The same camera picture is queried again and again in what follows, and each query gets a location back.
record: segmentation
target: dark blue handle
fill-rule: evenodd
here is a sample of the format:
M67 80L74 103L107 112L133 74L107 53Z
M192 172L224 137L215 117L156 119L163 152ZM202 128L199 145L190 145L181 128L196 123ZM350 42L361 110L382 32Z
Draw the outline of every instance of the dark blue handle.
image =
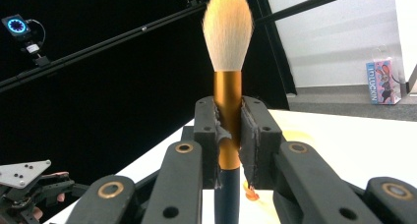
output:
M214 190L215 224L239 223L240 168L221 170L221 186Z

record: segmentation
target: box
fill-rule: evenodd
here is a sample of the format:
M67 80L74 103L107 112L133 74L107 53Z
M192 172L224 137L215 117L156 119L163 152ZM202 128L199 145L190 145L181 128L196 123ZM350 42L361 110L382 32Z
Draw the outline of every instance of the box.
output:
M392 75L390 60L366 64L372 104L396 104L401 99L399 82Z

